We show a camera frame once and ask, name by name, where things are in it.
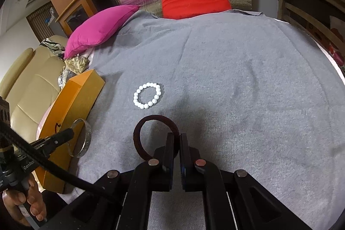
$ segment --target gray bed sheet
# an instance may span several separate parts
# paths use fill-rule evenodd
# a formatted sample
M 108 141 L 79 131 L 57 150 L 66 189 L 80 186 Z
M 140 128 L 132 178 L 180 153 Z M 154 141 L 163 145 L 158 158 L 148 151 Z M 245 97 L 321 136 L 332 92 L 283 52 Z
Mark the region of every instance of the gray bed sheet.
M 71 165 L 77 176 L 95 182 L 134 169 L 142 162 L 134 127 L 161 114 L 204 159 L 246 169 L 312 229 L 328 229 L 344 209 L 345 87 L 304 32 L 253 12 L 170 20 L 138 11 L 96 49 L 92 67 L 106 84 L 88 117 L 89 151 Z M 162 95 L 141 110 L 133 93 L 146 82 L 159 83 Z M 147 122 L 144 148 L 153 153 L 167 132 Z M 172 192 L 152 195 L 148 229 L 205 228 L 201 194 L 182 190 L 178 166 L 177 157 Z

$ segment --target screw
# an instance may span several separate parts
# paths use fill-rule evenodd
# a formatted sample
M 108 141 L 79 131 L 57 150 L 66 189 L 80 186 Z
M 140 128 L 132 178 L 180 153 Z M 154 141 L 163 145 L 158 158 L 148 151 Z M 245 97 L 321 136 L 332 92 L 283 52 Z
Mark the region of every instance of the screw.
M 240 170 L 237 170 L 237 171 L 236 171 L 236 174 L 237 174 L 237 176 L 238 176 L 239 178 L 244 178 L 244 177 L 247 176 L 248 173 L 247 173 L 246 170 L 240 169 Z
M 116 170 L 111 170 L 107 173 L 107 178 L 116 178 L 119 175 L 119 172 Z
M 195 161 L 196 166 L 203 167 L 206 165 L 206 161 L 204 159 L 198 159 Z
M 157 166 L 159 164 L 159 160 L 158 159 L 150 159 L 148 163 L 150 166 Z

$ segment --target beige leather sofa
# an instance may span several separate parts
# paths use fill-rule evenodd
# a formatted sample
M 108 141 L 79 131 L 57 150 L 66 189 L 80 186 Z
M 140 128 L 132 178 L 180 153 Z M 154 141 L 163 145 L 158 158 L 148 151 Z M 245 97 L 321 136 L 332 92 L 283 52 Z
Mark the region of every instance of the beige leather sofa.
M 66 46 L 67 38 L 54 35 L 54 42 Z M 44 113 L 60 92 L 58 77 L 64 61 L 46 47 L 26 49 L 0 82 L 0 96 L 10 104 L 11 127 L 26 141 L 36 140 Z

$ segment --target orange box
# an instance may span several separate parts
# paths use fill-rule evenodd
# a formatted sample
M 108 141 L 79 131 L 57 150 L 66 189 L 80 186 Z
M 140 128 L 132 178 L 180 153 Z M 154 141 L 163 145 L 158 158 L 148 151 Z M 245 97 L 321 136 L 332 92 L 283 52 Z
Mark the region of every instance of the orange box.
M 89 112 L 101 92 L 105 82 L 95 70 L 88 70 L 78 74 L 67 81 L 65 87 L 58 95 L 49 115 L 43 125 L 40 139 L 55 134 L 56 123 L 61 124 L 58 131 L 71 127 L 72 123 L 81 118 L 86 119 Z M 77 142 L 83 123 L 74 128 L 74 138 L 69 142 L 73 151 Z M 49 158 L 61 168 L 68 170 L 71 156 L 68 153 L 68 144 L 58 147 Z M 63 193 L 64 181 L 53 176 L 43 168 L 35 170 L 37 178 L 44 189 Z

